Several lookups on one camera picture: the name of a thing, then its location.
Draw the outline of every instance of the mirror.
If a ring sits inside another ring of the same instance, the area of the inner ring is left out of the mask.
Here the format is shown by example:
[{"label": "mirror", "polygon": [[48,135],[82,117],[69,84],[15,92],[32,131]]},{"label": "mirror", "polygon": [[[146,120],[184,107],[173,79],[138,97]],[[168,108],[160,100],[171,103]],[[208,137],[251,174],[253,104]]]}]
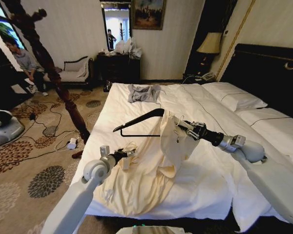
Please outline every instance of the mirror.
[{"label": "mirror", "polygon": [[130,2],[101,2],[105,26],[106,44],[109,51],[115,45],[131,37]]}]

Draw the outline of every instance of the wooden bedpost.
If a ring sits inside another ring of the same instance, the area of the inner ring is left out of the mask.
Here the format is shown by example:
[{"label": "wooden bedpost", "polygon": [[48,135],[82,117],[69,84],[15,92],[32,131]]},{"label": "wooden bedpost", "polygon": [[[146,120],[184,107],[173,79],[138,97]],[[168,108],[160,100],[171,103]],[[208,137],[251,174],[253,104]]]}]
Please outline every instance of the wooden bedpost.
[{"label": "wooden bedpost", "polygon": [[61,77],[55,71],[54,62],[48,51],[41,44],[40,37],[35,30],[35,22],[41,20],[43,17],[46,17],[46,11],[43,9],[39,9],[38,12],[35,12],[32,16],[30,16],[25,12],[24,8],[22,7],[21,0],[2,1],[5,3],[10,13],[12,13],[12,23],[21,30],[24,37],[29,41],[37,61],[48,73],[50,81],[55,84],[56,92],[58,93],[59,97],[65,102],[66,110],[69,112],[75,127],[80,132],[81,138],[84,140],[84,143],[86,143],[90,136],[90,133],[86,129],[83,117],[77,110],[76,104],[70,99],[69,91],[61,85]]}]

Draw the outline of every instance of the patterned carpet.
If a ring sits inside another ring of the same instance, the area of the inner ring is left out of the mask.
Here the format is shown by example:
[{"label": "patterned carpet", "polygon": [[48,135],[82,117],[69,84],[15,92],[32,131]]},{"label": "patterned carpet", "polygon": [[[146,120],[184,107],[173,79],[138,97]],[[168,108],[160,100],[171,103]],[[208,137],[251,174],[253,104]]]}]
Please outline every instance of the patterned carpet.
[{"label": "patterned carpet", "polygon": [[[87,128],[91,131],[107,93],[102,91],[102,87],[92,92],[72,89],[70,93],[84,120],[88,119]],[[75,127],[54,90],[50,90],[47,97],[35,94],[11,112],[24,124],[26,132],[15,142],[0,147],[0,234],[39,234],[77,169],[79,159],[72,159],[71,155],[82,150],[84,144],[79,139],[76,150],[63,151],[65,148],[61,148],[71,137],[79,134],[68,132]],[[37,115],[36,122],[29,120],[32,113]],[[52,152],[55,146],[59,152]],[[234,234],[238,230],[230,212],[224,221],[97,219],[87,216],[79,233],[114,234],[122,227],[142,224],[183,227],[193,234]],[[269,217],[260,218],[248,233],[271,233],[272,227],[277,228],[278,233],[293,234],[293,225]]]},{"label": "patterned carpet", "polygon": [[[107,93],[102,88],[70,92],[85,121],[93,113],[87,124],[91,131]],[[60,149],[79,134],[67,132],[75,127],[54,90],[47,97],[35,94],[11,112],[24,124],[26,133],[0,147],[0,234],[38,234],[76,171],[79,159],[72,159],[71,155],[82,150],[84,143],[80,138],[76,150]],[[37,115],[36,122],[29,120],[31,113]],[[60,152],[42,155],[54,151],[58,143]]]}]

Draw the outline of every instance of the framed painting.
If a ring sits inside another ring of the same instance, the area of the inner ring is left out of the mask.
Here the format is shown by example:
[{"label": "framed painting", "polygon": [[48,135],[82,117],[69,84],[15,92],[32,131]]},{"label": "framed painting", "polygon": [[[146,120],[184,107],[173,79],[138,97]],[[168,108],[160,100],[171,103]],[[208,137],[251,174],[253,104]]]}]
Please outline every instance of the framed painting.
[{"label": "framed painting", "polygon": [[133,0],[133,29],[162,30],[165,0]]}]

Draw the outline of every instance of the white cushion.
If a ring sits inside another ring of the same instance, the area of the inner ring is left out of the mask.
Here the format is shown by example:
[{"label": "white cushion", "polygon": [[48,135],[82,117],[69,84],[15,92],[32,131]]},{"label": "white cushion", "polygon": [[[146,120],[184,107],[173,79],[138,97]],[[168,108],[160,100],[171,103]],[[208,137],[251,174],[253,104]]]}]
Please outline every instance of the white cushion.
[{"label": "white cushion", "polygon": [[83,63],[79,71],[77,72],[77,77],[87,77],[88,76],[88,60]]},{"label": "white cushion", "polygon": [[[88,75],[85,77],[78,77],[78,72],[60,72],[59,75],[61,76],[61,81],[62,82],[85,82],[86,78]],[[50,81],[48,78],[48,74],[44,74],[43,76],[44,81]]]},{"label": "white cushion", "polygon": [[65,61],[64,62],[64,71],[66,72],[77,72],[79,69],[84,65],[86,61],[88,61],[88,57],[84,57],[83,59],[77,61],[77,62],[70,62]]},{"label": "white cushion", "polygon": [[237,115],[293,161],[293,118],[272,108],[240,111]]},{"label": "white cushion", "polygon": [[202,85],[218,101],[232,111],[246,108],[263,108],[267,104],[254,95],[226,82]]}]

